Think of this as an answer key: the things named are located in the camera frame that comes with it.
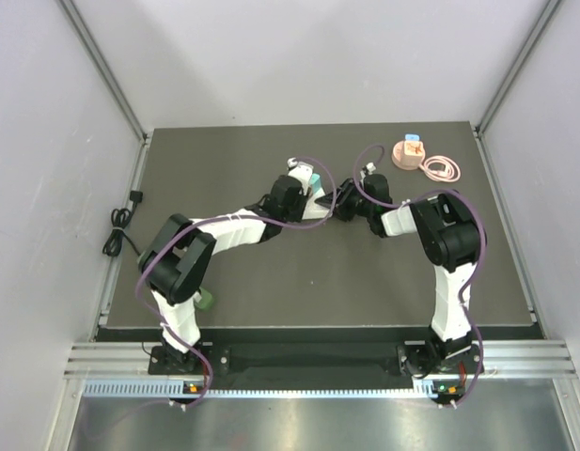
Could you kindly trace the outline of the teal plug adapter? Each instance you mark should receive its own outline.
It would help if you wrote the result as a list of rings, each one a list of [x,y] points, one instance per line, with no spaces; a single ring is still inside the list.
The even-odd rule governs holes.
[[[321,188],[321,176],[318,173],[313,173],[308,186],[312,193],[316,193]]]

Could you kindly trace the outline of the white triangular power strip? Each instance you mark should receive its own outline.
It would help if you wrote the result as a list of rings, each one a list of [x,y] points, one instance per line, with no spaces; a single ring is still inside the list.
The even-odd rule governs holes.
[[[321,187],[316,193],[311,193],[309,198],[306,201],[306,205],[303,211],[302,220],[303,221],[318,221],[322,220],[323,218],[327,217],[332,210],[328,210],[326,208],[322,208],[317,205],[314,200],[318,197],[321,197],[325,194],[329,194],[325,192],[325,190]]]

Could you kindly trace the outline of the pink round socket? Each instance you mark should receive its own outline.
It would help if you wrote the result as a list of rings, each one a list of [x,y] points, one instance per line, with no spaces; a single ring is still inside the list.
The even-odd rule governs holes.
[[[417,170],[426,159],[426,151],[421,141],[402,140],[392,149],[393,164],[402,170]]]

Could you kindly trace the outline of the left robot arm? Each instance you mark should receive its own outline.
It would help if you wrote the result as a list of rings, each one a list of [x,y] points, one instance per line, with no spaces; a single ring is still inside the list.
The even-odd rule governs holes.
[[[209,219],[171,215],[138,260],[139,287],[157,304],[163,354],[181,372],[201,364],[196,310],[212,301],[202,282],[214,255],[266,242],[305,218],[316,177],[309,163],[290,159],[288,172],[257,203]]]

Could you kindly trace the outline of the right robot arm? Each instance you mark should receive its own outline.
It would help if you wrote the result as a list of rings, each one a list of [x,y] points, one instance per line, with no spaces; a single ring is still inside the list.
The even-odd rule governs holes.
[[[365,218],[371,232],[380,238],[406,234],[419,237],[434,270],[434,312],[429,337],[422,348],[402,356],[403,368],[422,379],[457,365],[462,355],[472,349],[471,278],[485,238],[472,211],[452,193],[433,194],[398,205],[390,195],[387,178],[381,174],[365,175],[358,182],[347,179],[315,203],[329,209],[340,221]]]

